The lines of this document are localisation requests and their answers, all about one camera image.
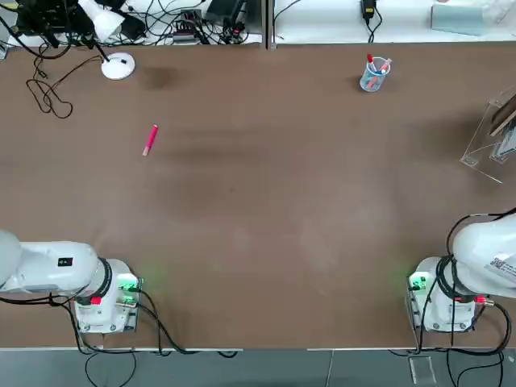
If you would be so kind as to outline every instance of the pink marker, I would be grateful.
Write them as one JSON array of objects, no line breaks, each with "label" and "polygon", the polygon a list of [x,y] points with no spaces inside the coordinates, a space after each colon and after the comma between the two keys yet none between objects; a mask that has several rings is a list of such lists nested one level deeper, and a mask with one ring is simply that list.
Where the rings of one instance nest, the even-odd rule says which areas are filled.
[{"label": "pink marker", "polygon": [[148,155],[148,152],[152,148],[152,144],[154,143],[154,139],[156,138],[156,134],[158,132],[158,126],[152,125],[151,134],[148,135],[147,145],[145,145],[144,152],[142,153],[142,156]]}]

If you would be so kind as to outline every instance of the gray floor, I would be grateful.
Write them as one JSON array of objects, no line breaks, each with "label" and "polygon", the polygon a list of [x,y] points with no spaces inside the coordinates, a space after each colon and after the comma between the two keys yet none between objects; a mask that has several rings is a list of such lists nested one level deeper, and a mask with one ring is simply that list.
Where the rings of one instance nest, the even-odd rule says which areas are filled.
[{"label": "gray floor", "polygon": [[[506,351],[504,386],[514,385],[514,350]],[[216,353],[193,356],[173,354],[159,358],[136,354],[138,368],[127,385],[181,387],[374,387],[413,385],[406,358],[384,351],[245,351],[234,359]],[[445,355],[431,355],[437,385],[452,387]],[[451,354],[457,377],[463,368],[496,362]],[[91,386],[86,380],[86,356],[76,351],[0,352],[2,385],[9,387]],[[99,355],[91,360],[89,373],[98,387],[119,387],[131,373],[131,355]],[[479,369],[461,379],[462,387],[496,387],[500,368]]]}]

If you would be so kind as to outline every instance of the brown table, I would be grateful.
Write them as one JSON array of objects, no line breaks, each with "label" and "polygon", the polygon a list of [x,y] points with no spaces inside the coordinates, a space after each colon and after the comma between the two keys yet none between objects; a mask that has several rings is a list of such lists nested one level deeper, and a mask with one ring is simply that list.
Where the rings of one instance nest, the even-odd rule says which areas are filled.
[{"label": "brown table", "polygon": [[[66,120],[37,110],[32,58],[12,52],[0,227],[126,261],[186,347],[413,347],[406,276],[445,253],[462,215],[514,206],[516,183],[459,162],[486,101],[513,82],[514,47],[375,44],[393,58],[376,94],[358,86],[371,46],[131,48],[124,81],[98,63],[66,80]],[[91,55],[44,68],[58,78]],[[0,346],[74,345],[64,311],[28,308],[1,306]],[[498,343],[503,324],[487,317],[457,343]],[[104,344],[155,347],[154,329],[141,318]]]}]

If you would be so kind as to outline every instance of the pen holder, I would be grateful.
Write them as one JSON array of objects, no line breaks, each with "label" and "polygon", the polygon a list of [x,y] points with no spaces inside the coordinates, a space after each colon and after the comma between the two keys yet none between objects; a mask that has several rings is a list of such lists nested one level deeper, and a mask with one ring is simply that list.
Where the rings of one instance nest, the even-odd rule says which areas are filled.
[{"label": "pen holder", "polygon": [[[374,56],[372,59],[374,63],[375,69],[380,70],[380,67],[385,63],[385,59],[380,56]],[[387,74],[390,71],[390,64],[385,69],[385,73],[378,73],[372,69],[372,66],[369,62],[365,62],[365,70],[364,75],[360,79],[360,87],[368,92],[378,91],[380,89],[381,84],[383,83]]]}]

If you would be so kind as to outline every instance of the robotic arm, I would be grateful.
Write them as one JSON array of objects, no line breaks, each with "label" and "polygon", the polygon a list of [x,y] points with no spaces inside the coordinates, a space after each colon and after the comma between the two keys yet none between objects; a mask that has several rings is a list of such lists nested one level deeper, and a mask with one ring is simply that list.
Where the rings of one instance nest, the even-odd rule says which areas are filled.
[{"label": "robotic arm", "polygon": [[20,243],[1,230],[0,257],[0,293],[73,297],[81,332],[135,328],[141,280],[122,261],[100,258],[84,243]]},{"label": "robotic arm", "polygon": [[486,294],[516,298],[516,214],[466,226],[452,250],[455,262],[429,257],[409,277],[414,325],[427,331],[468,331]]}]

